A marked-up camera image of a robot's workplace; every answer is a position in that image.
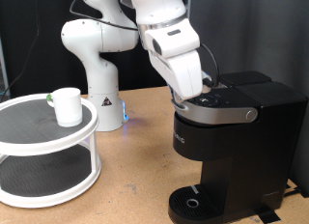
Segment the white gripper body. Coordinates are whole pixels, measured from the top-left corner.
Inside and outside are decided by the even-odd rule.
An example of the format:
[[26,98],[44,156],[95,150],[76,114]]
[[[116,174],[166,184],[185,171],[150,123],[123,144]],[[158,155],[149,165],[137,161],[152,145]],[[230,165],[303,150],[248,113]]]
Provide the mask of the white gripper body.
[[149,57],[154,69],[181,99],[194,98],[202,93],[202,70],[196,50],[168,59],[150,51]]

